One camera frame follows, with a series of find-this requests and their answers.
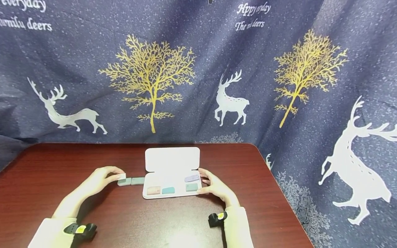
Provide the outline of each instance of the teal block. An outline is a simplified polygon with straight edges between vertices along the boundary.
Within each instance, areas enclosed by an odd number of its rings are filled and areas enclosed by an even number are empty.
[[[162,193],[163,194],[174,194],[175,193],[175,188],[174,187],[164,188]]]

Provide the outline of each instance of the grey block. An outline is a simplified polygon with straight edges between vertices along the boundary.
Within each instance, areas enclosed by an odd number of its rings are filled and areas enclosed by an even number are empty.
[[[131,178],[131,185],[143,185],[145,183],[144,177],[133,177]]]
[[[117,181],[117,185],[118,185],[118,186],[127,186],[127,185],[131,185],[131,178],[130,178],[130,177],[127,177],[126,179],[118,180],[118,181]]]

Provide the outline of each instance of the wooden table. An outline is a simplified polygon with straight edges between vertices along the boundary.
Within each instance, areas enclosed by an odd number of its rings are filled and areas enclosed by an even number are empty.
[[[94,169],[115,165],[128,177],[144,177],[145,150],[167,146],[200,148],[200,167],[226,183],[246,208],[255,248],[312,247],[251,144],[34,145],[0,173],[0,246],[26,248],[41,221]],[[207,195],[145,200],[142,188],[112,183],[87,199],[79,219],[97,224],[98,232],[80,247],[224,247],[222,228],[208,226],[208,215],[223,210],[220,199]]]

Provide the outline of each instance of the white deer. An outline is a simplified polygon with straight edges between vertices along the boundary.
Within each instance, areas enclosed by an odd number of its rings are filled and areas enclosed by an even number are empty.
[[[243,123],[242,125],[245,124],[245,118],[247,115],[244,113],[244,109],[247,105],[249,105],[249,101],[244,98],[234,98],[231,96],[226,95],[225,89],[230,85],[232,82],[238,82],[241,80],[241,70],[240,73],[235,73],[235,77],[233,76],[229,79],[226,80],[224,84],[222,84],[223,80],[223,74],[221,76],[221,79],[219,80],[219,87],[218,87],[218,94],[216,95],[216,102],[218,103],[219,107],[215,110],[215,119],[217,121],[221,121],[221,126],[223,126],[223,119],[225,118],[226,112],[237,112],[239,114],[238,119],[234,123],[234,125],[239,122],[240,118],[243,117]],[[219,119],[218,112],[222,111],[222,118]]]
[[[337,207],[356,207],[360,208],[360,213],[355,219],[348,218],[351,224],[360,225],[361,221],[370,215],[367,209],[367,200],[383,198],[390,202],[391,192],[387,188],[383,179],[366,165],[354,154],[351,149],[352,141],[356,137],[368,137],[378,135],[389,141],[397,141],[397,125],[392,131],[383,131],[389,123],[381,125],[379,128],[369,129],[372,123],[365,127],[356,127],[354,121],[360,116],[354,116],[357,108],[361,108],[364,101],[357,99],[347,122],[346,129],[342,132],[335,143],[332,156],[326,158],[321,167],[323,178],[318,182],[322,185],[324,180],[332,173],[338,173],[339,177],[353,189],[352,197],[346,202],[332,202]],[[329,169],[325,172],[326,164],[330,162]]]
[[[54,123],[58,124],[58,128],[64,129],[66,128],[66,125],[70,125],[70,126],[74,126],[77,128],[77,132],[80,132],[80,127],[77,126],[77,124],[75,123],[75,121],[77,120],[88,120],[89,122],[91,122],[91,124],[94,127],[94,131],[93,133],[96,133],[96,129],[98,127],[100,127],[103,130],[103,134],[107,134],[108,132],[105,130],[105,128],[103,127],[103,125],[99,124],[98,122],[96,122],[96,117],[99,115],[96,111],[91,110],[89,108],[85,108],[83,110],[80,110],[79,112],[73,114],[73,115],[61,115],[58,114],[57,111],[54,109],[54,105],[56,100],[59,99],[65,99],[67,97],[67,95],[64,95],[64,89],[62,88],[61,85],[59,85],[59,90],[54,87],[54,90],[56,91],[56,95],[54,95],[54,93],[51,92],[51,97],[48,97],[48,99],[44,98],[41,94],[41,92],[37,92],[36,89],[36,84],[33,81],[30,81],[29,78],[27,78],[27,80],[29,81],[30,86],[32,86],[34,92],[36,93],[36,95],[40,98],[40,100],[44,103],[45,108],[47,109],[47,114],[49,116],[49,118],[51,119],[51,121],[53,121]]]

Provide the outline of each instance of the fabric backdrop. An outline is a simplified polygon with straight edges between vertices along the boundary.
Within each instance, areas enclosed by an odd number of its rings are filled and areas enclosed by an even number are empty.
[[[0,168],[38,142],[248,142],[316,247],[397,247],[396,11],[1,0]]]

